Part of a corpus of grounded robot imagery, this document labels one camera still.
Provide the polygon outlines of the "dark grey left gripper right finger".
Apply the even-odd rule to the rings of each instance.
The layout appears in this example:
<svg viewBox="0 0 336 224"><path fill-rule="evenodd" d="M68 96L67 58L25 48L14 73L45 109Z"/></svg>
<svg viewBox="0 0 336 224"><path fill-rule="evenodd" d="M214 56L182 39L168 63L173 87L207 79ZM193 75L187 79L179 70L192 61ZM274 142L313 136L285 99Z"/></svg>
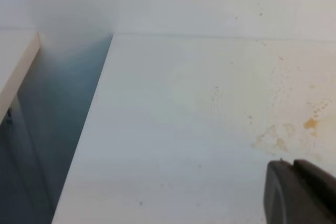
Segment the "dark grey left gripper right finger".
<svg viewBox="0 0 336 224"><path fill-rule="evenodd" d="M316 194L335 195L334 176L304 159L294 160L293 166Z"/></svg>

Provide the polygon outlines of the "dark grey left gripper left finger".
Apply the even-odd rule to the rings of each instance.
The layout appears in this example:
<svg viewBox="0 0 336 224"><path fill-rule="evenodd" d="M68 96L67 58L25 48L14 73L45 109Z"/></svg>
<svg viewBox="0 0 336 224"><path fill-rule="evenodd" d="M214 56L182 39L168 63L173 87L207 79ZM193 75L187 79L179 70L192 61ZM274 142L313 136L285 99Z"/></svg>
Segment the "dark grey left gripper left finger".
<svg viewBox="0 0 336 224"><path fill-rule="evenodd" d="M266 223L335 223L335 195L316 194L286 161L267 165L264 211Z"/></svg>

